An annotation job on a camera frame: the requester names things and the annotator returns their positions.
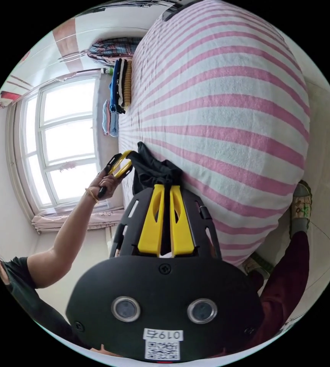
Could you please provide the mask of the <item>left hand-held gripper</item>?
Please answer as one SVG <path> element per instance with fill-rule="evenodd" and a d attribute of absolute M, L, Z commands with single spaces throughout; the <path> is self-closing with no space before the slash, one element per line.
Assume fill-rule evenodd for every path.
<path fill-rule="evenodd" d="M 105 167 L 106 176 L 113 175 L 116 179 L 126 177 L 133 169 L 129 155 L 132 150 L 127 150 L 124 153 L 115 154 Z M 102 199 L 107 192 L 107 187 L 100 187 L 98 199 Z"/>

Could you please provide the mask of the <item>person's right hand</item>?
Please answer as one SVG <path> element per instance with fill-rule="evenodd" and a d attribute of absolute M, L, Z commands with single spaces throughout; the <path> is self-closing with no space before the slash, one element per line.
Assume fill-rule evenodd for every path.
<path fill-rule="evenodd" d="M 109 355 L 109 356 L 114 356 L 114 357 L 122 357 L 116 353 L 113 353 L 113 352 L 110 352 L 110 351 L 107 351 L 104 347 L 104 345 L 101 345 L 101 347 L 99 349 L 95 349 L 95 348 L 91 348 L 90 349 L 91 351 L 93 352 L 97 352 L 97 353 L 100 353 L 100 354 L 104 354 L 104 355 Z"/>

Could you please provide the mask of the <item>person's left hand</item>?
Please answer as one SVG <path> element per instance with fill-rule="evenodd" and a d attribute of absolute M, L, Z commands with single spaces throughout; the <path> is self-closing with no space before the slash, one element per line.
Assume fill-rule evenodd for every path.
<path fill-rule="evenodd" d="M 89 190 L 99 201 L 109 199 L 113 196 L 122 178 L 108 175 L 105 170 L 100 171 L 89 186 Z"/>

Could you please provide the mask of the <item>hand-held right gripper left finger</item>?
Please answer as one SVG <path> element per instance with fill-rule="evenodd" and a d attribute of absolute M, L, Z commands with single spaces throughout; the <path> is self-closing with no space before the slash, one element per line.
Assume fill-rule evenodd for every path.
<path fill-rule="evenodd" d="M 165 188 L 163 185 L 156 184 L 150 198 L 137 247 L 141 254 L 159 257 L 162 243 L 164 209 Z"/>

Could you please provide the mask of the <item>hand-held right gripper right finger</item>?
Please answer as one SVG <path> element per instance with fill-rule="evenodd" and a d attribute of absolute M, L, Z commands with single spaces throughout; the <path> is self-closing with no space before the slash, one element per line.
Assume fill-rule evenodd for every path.
<path fill-rule="evenodd" d="M 180 186 L 170 189 L 170 238 L 173 257 L 192 255 L 194 243 Z"/>

